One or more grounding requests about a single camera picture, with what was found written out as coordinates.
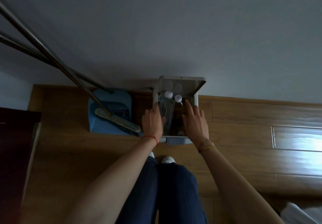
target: right hand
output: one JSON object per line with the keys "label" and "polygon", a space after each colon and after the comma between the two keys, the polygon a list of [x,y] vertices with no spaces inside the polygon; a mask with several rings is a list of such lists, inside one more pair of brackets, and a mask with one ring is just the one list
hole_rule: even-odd
{"label": "right hand", "polygon": [[199,111],[198,106],[191,107],[188,100],[185,101],[185,106],[187,116],[182,115],[184,130],[192,143],[199,149],[201,142],[209,141],[207,121],[204,118],[203,110]]}

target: white bottle cap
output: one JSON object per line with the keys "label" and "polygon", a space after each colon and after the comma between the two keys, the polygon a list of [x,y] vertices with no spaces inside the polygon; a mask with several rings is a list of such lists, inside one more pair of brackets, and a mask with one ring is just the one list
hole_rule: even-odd
{"label": "white bottle cap", "polygon": [[177,103],[180,103],[180,102],[182,101],[182,96],[181,96],[181,95],[179,95],[179,94],[177,94],[177,95],[175,96],[175,101],[176,101]]}
{"label": "white bottle cap", "polygon": [[173,96],[173,92],[170,92],[170,91],[166,91],[165,93],[164,93],[164,96],[166,97],[166,98],[172,98],[172,96]]}

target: dark blue pants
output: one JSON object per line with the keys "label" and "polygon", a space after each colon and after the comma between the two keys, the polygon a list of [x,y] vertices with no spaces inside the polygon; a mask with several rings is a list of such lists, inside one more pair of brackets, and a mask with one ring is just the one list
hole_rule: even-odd
{"label": "dark blue pants", "polygon": [[149,156],[116,224],[207,224],[197,180],[183,165],[157,164]]}

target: clear plastic bottle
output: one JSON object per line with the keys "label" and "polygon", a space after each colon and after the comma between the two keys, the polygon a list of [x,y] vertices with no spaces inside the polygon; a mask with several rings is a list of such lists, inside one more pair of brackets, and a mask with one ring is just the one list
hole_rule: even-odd
{"label": "clear plastic bottle", "polygon": [[169,135],[170,132],[173,110],[175,108],[175,101],[172,99],[172,96],[172,92],[165,92],[165,96],[160,97],[160,114],[161,117],[166,118],[166,122],[163,125],[163,135]]}

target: wooden floor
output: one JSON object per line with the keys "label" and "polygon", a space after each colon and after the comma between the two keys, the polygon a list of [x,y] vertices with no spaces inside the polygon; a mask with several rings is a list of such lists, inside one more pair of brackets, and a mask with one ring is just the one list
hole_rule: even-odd
{"label": "wooden floor", "polygon": [[[59,223],[84,189],[138,138],[89,133],[88,97],[76,88],[39,93],[42,103],[34,104],[41,105],[42,129],[21,223]],[[132,99],[133,119],[139,122],[152,99],[144,94]],[[210,139],[258,191],[322,196],[322,106],[199,96],[199,107]],[[209,223],[233,223],[193,145],[159,144],[154,154],[174,157],[196,176]]]}

